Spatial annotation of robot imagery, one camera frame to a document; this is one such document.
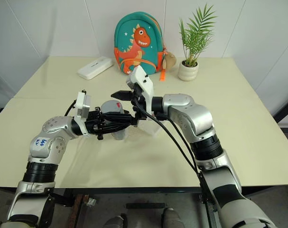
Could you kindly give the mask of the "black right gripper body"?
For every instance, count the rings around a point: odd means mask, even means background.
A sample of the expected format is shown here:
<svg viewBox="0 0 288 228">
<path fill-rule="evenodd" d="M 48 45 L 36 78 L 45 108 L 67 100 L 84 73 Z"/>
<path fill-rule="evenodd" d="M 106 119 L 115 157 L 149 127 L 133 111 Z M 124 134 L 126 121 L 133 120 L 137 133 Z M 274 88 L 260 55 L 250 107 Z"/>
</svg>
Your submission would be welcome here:
<svg viewBox="0 0 288 228">
<path fill-rule="evenodd" d="M 141 110 L 146 111 L 146 100 L 142 95 L 143 90 L 139 85 L 134 85 L 131 96 L 132 109 L 135 112 L 136 125 L 139 125 L 140 120 L 146 120 L 147 115 Z"/>
</svg>

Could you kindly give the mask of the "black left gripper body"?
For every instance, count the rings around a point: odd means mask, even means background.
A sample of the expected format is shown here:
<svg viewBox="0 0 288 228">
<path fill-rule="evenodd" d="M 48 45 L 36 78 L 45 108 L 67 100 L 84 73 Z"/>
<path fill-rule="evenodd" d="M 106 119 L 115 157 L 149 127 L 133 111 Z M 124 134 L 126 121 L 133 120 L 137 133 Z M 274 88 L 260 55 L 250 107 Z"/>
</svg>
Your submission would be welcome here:
<svg viewBox="0 0 288 228">
<path fill-rule="evenodd" d="M 89 134 L 96 135 L 98 140 L 103 140 L 105 126 L 105 119 L 102 117 L 100 108 L 95 108 L 95 110 L 89 111 L 88 117 L 85 121 L 85 127 Z"/>
</svg>

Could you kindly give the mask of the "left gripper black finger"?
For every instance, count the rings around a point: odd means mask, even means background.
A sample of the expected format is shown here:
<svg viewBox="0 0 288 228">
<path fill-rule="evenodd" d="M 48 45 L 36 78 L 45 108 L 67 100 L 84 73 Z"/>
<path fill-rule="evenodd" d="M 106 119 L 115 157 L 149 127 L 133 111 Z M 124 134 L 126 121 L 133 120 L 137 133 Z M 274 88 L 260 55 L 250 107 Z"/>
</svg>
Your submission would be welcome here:
<svg viewBox="0 0 288 228">
<path fill-rule="evenodd" d="M 102 113 L 102 117 L 108 121 L 133 121 L 134 117 L 129 112 L 107 112 Z"/>
<path fill-rule="evenodd" d="M 132 119 L 105 119 L 105 125 L 102 127 L 102 133 L 116 133 L 133 125 Z"/>
</svg>

